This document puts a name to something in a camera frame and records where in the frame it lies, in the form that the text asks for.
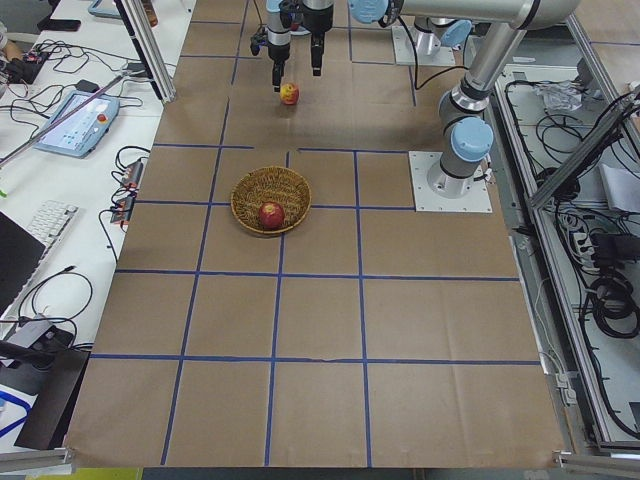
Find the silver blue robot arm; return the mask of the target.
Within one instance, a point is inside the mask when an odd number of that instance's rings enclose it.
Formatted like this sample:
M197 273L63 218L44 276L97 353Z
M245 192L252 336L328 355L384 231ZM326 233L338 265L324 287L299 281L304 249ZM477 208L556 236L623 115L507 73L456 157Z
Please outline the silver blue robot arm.
M464 197L475 181L475 172L487 159L494 133L481 115L508 57L525 33L554 26L577 8L575 1L351 1L351 16L360 23L386 28L402 14L425 18L431 27L444 22L446 34L467 30L472 22L487 22L489 31L481 50L459 83L443 94L439 116L445 143L438 162L427 173L432 191L447 199ZM269 1L266 20L251 38L252 54L267 48L273 62L272 85L281 89L285 63L290 56L291 25L295 19L310 34L311 68L322 71L325 35L333 26L331 1Z

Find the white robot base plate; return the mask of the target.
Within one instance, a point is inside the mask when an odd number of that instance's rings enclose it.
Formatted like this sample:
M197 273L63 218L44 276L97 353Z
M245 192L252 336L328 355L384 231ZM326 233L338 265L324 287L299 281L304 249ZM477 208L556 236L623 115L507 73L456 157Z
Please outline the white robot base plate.
M487 181L480 165L471 177L457 179L441 169L441 153L410 151L409 170L416 212L491 214Z

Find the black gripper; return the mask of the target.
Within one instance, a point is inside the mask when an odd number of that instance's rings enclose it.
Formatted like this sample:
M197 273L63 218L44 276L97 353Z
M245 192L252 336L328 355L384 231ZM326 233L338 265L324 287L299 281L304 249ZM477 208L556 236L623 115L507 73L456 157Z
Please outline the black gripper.
M333 5L325 8L315 8L303 4L303 25L312 34L310 42L312 74L319 77L322 74L324 55L324 34L333 27ZM276 93L281 91L282 79L285 72L285 61L274 61L272 69L272 85Z

